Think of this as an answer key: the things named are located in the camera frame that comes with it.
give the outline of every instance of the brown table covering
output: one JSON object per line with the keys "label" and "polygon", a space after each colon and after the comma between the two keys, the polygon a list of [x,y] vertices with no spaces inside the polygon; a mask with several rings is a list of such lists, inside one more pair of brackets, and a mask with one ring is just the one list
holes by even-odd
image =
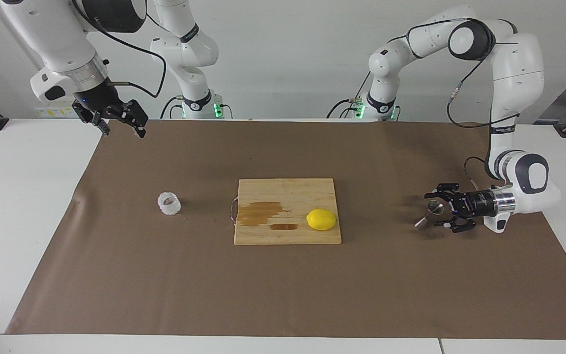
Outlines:
{"label": "brown table covering", "polygon": [[[566,254],[541,213],[501,235],[412,226],[438,183],[472,190],[462,164],[485,156],[485,129],[111,126],[7,333],[566,339]],[[343,243],[233,246],[238,180],[275,177],[332,177]]]}

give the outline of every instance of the white wall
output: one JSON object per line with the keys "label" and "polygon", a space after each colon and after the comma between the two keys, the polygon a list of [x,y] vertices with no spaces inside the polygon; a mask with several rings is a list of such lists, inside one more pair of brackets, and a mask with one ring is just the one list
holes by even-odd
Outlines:
{"label": "white wall", "polygon": [[[157,18],[152,1],[148,11]],[[323,117],[333,103],[351,97],[368,72],[368,57],[386,40],[434,13],[460,4],[449,0],[191,0],[200,28],[220,47],[220,60],[204,68],[211,88],[223,95],[236,117]],[[522,121],[533,121],[566,89],[566,1],[473,0],[480,18],[506,18],[521,31],[536,34],[546,65],[541,99]],[[0,107],[12,116],[29,116],[35,99],[29,77],[36,69],[0,23]],[[146,23],[136,34],[120,37],[141,47],[162,32]],[[89,39],[116,81],[150,90],[161,68],[146,54],[92,33]],[[459,79],[474,65],[445,50],[406,67],[397,98],[402,120],[447,121],[444,107]],[[453,105],[456,119],[488,119],[492,94],[490,67],[483,65]],[[123,99],[140,101],[151,118],[167,98],[180,93],[172,77],[157,100],[133,88],[119,88]]]}

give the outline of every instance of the white table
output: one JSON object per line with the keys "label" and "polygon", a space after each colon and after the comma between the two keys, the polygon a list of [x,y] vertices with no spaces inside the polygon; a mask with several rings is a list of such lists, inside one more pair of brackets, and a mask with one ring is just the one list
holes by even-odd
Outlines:
{"label": "white table", "polygon": [[[72,193],[99,141],[94,127],[77,119],[17,119],[0,132],[0,333],[4,332]],[[566,251],[566,139],[552,127],[517,127],[516,147],[550,163],[563,199],[545,216]],[[443,340],[446,354],[548,353],[566,341]],[[213,338],[184,336],[43,335],[0,336],[0,352],[441,352],[436,339],[356,340],[319,338]]]}

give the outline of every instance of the cutting board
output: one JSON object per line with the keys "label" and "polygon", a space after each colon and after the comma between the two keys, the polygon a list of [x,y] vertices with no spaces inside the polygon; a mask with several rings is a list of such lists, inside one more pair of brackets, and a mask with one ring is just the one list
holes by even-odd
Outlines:
{"label": "cutting board", "polygon": [[340,220],[312,229],[307,214],[326,209],[338,217],[333,179],[240,179],[234,244],[340,244]]}

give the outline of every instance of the water stain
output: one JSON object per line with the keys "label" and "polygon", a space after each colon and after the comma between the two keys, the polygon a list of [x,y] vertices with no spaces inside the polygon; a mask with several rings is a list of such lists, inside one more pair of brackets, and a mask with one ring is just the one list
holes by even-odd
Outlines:
{"label": "water stain", "polygon": [[297,224],[273,224],[273,225],[270,225],[270,229],[290,231],[290,230],[298,229],[298,225]]}
{"label": "water stain", "polygon": [[283,206],[279,202],[254,202],[242,206],[237,213],[237,221],[242,226],[259,226],[268,223],[268,219],[282,213]]}

